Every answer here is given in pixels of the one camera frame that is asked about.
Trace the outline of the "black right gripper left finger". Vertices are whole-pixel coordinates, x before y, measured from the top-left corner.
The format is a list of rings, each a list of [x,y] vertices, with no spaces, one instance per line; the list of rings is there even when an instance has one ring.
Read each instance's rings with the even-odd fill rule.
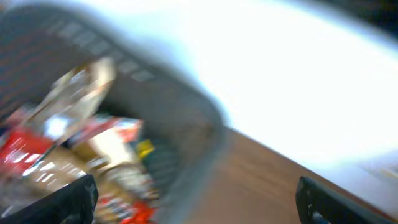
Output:
[[[98,197],[93,176],[86,175],[1,218],[1,224],[92,224]]]

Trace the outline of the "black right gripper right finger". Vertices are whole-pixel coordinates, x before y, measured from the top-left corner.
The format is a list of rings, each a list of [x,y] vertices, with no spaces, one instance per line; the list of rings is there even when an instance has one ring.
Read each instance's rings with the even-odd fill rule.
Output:
[[[298,181],[295,202],[304,224],[392,224],[391,220],[306,176]]]

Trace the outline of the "San Remo spaghetti pack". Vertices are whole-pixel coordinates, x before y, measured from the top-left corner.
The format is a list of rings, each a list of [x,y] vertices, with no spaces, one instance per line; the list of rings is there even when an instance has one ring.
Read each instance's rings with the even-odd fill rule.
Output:
[[[87,168],[68,149],[23,129],[1,136],[1,218],[85,176]]]

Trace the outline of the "colourful Kleenex tissue multipack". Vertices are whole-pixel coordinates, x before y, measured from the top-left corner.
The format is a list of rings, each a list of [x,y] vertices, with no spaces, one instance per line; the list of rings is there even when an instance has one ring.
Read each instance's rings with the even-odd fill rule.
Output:
[[[90,167],[135,163],[131,143],[139,139],[143,124],[139,119],[95,116],[66,145]]]

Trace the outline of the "Pantree pouch dark contents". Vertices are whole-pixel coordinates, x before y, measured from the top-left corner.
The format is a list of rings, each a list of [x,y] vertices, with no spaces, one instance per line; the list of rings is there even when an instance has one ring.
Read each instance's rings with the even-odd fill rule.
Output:
[[[75,67],[53,84],[22,123],[39,135],[62,143],[94,115],[115,78],[113,60],[107,57]]]

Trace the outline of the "Pantree pouch white contents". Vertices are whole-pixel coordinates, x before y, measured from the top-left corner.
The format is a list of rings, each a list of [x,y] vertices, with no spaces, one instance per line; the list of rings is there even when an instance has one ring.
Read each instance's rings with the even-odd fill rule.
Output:
[[[154,223],[160,193],[140,163],[121,163],[95,174],[95,223]]]

